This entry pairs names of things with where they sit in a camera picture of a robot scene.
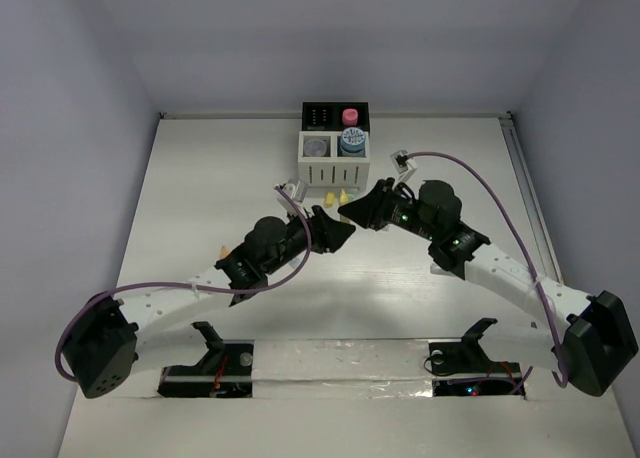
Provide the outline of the yellow marker cap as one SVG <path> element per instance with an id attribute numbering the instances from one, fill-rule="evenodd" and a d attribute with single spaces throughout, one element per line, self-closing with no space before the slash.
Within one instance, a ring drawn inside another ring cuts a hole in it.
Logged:
<path id="1" fill-rule="evenodd" d="M 331 208 L 335 202 L 335 194 L 332 191 L 328 191 L 325 195 L 324 206 L 326 208 Z"/>

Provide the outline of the clear jar of paperclips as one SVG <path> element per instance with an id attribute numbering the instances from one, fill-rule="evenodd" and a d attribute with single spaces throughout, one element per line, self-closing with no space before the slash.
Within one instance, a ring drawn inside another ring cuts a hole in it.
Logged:
<path id="1" fill-rule="evenodd" d="M 320 136 L 304 138 L 303 156 L 309 158 L 327 157 L 330 155 L 330 139 Z"/>

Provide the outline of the pink-capped tube of crayons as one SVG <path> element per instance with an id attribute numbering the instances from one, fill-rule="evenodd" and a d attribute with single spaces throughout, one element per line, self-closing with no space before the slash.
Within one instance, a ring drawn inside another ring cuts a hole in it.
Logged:
<path id="1" fill-rule="evenodd" d="M 341 122 L 345 127 L 355 127 L 358 125 L 359 112 L 356 108 L 345 108 L 342 110 Z"/>

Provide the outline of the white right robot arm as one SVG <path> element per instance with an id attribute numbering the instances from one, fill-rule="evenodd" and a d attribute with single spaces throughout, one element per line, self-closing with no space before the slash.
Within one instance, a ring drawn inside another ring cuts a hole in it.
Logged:
<path id="1" fill-rule="evenodd" d="M 603 395 L 639 352 L 622 300 L 533 274 L 466 225 L 461 210 L 443 181 L 427 180 L 411 195 L 405 184 L 388 178 L 338 212 L 365 229 L 393 225 L 428 240 L 433 273 L 486 289 L 532 317 L 532 324 L 516 331 L 495 319 L 477 322 L 460 346 L 468 368 L 482 370 L 506 358 L 549 370 L 587 395 Z"/>

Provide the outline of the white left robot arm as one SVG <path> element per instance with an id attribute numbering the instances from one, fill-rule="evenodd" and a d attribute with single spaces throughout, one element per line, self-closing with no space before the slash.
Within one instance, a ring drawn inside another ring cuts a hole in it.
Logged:
<path id="1" fill-rule="evenodd" d="M 258 220 L 226 257 L 192 282 L 143 284 L 121 289 L 122 299 L 108 291 L 92 297 L 71 320 L 56 346 L 54 363 L 88 399 L 102 397 L 130 376 L 183 365 L 201 373 L 216 372 L 225 344 L 199 315 L 230 295 L 232 305 L 273 289 L 268 277 L 295 258 L 338 251 L 355 232 L 352 224 L 331 218 L 321 207 L 302 210 L 286 220 Z"/>

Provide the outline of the white slotted organizer box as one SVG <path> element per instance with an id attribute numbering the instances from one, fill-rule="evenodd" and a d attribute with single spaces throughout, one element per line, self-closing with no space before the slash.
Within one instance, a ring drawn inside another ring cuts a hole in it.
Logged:
<path id="1" fill-rule="evenodd" d="M 345 188 L 363 192 L 367 188 L 371 152 L 367 133 L 365 157 L 343 157 L 338 154 L 337 142 L 342 131 L 300 131 L 298 136 L 298 178 L 311 188 Z M 330 139 L 330 155 L 320 158 L 303 156 L 304 138 L 309 136 Z"/>

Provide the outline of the black slotted organizer box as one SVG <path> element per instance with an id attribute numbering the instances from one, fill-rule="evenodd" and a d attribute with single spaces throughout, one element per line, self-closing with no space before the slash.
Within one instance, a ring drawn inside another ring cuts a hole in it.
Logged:
<path id="1" fill-rule="evenodd" d="M 357 122 L 355 127 L 366 132 L 371 130 L 369 104 L 353 101 L 305 101 L 302 103 L 302 131 L 342 131 L 347 128 L 343 123 L 343 112 L 355 110 Z"/>

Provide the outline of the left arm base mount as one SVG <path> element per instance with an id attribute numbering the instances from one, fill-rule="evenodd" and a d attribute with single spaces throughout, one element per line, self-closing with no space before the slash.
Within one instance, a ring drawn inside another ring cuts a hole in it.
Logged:
<path id="1" fill-rule="evenodd" d="M 204 338 L 207 351 L 193 365 L 162 370 L 157 393 L 163 398 L 251 398 L 253 341 L 225 341 L 206 321 L 191 327 Z"/>

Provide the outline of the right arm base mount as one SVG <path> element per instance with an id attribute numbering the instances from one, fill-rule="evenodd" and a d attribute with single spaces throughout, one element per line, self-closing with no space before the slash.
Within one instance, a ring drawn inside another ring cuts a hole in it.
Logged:
<path id="1" fill-rule="evenodd" d="M 516 362 L 493 361 L 480 346 L 495 318 L 482 318 L 461 338 L 428 345 L 423 368 L 432 377 L 435 397 L 525 397 L 524 379 Z"/>

